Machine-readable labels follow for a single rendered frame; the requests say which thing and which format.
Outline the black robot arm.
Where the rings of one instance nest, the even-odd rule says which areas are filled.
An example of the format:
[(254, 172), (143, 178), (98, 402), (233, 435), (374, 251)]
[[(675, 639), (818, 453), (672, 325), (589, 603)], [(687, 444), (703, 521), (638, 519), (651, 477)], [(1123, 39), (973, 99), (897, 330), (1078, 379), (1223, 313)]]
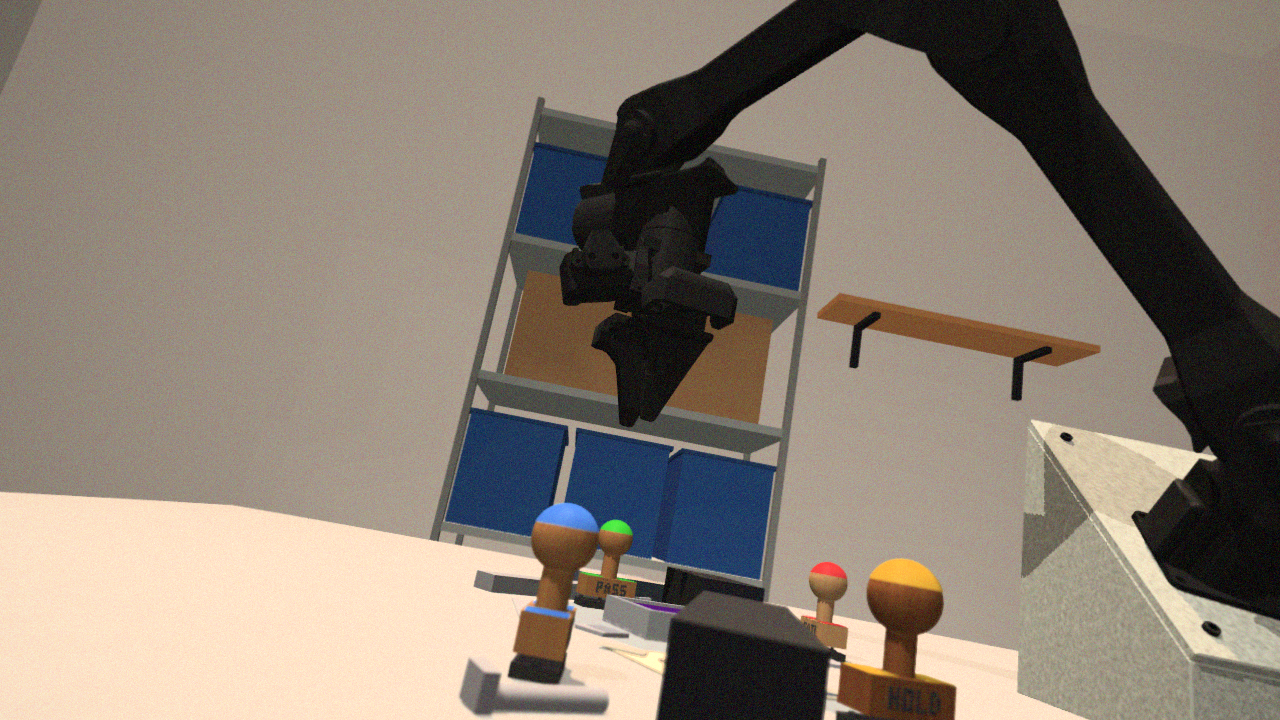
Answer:
[(602, 183), (580, 187), (563, 304), (628, 313), (623, 293), (649, 278), (643, 231), (707, 246), (714, 199), (739, 187), (713, 158), (680, 167), (864, 33), (925, 53), (1014, 135), (1158, 327), (1171, 356), (1152, 391), (1216, 459), (1132, 520), (1175, 589), (1280, 620), (1280, 318), (1228, 274), (1094, 97), (1059, 0), (795, 0), (698, 70), (627, 97)]

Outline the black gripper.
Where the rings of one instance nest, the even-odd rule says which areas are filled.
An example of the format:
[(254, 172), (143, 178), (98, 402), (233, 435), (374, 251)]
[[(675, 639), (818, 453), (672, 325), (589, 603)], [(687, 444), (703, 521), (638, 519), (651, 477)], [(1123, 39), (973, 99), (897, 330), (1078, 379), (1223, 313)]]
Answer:
[(700, 275), (712, 255), (698, 237), (684, 231), (643, 231), (649, 247), (649, 278), (640, 293), (623, 293), (620, 307), (595, 327), (593, 347), (616, 366), (620, 425), (637, 416), (655, 421), (680, 382), (714, 337), (733, 323), (737, 297), (728, 283)]

